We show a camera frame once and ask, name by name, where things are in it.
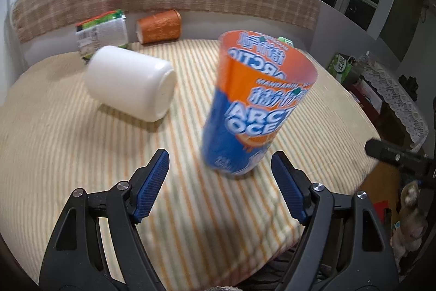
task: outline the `white plastic container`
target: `white plastic container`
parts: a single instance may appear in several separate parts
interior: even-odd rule
[[[88,63],[84,83],[94,99],[154,122],[164,117],[169,108],[176,74],[164,59],[104,46]]]

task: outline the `striped tablecloth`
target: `striped tablecloth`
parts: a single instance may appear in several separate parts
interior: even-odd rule
[[[315,61],[318,81],[252,175],[233,180],[206,168],[199,147],[218,46],[212,40],[133,44],[136,51],[169,60],[177,73],[171,108],[156,123],[92,99],[77,53],[37,63],[10,89],[0,108],[0,233],[34,280],[71,191],[109,189],[160,147],[169,152],[171,166],[138,230],[167,290],[236,284],[297,242],[302,230],[270,171],[276,150],[334,192],[353,193],[371,172],[376,162],[364,145],[378,137],[375,128]],[[122,280],[107,225],[102,230],[110,270]]]

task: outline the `screw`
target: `screw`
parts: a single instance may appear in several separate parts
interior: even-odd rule
[[[76,190],[73,191],[73,196],[74,197],[79,197],[83,195],[83,189],[82,188],[77,188]]]
[[[129,187],[129,182],[128,181],[120,181],[117,185],[116,188],[118,190],[126,190]]]
[[[357,192],[357,197],[359,199],[366,199],[368,197],[368,194],[366,192],[360,190],[360,191]]]
[[[324,190],[324,185],[322,185],[321,183],[313,183],[312,189],[315,191],[322,191]]]

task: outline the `orange and blue cup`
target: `orange and blue cup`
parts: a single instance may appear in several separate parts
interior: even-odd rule
[[[220,40],[201,151],[212,169],[242,175],[264,157],[318,74],[304,54],[273,37],[238,30]]]

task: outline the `white lace fabric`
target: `white lace fabric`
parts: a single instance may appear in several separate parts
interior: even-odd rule
[[[426,140],[429,128],[415,103],[380,63],[371,60],[369,56],[363,56],[359,62],[364,68],[363,77],[377,89],[400,119],[414,143],[412,151],[417,152]]]

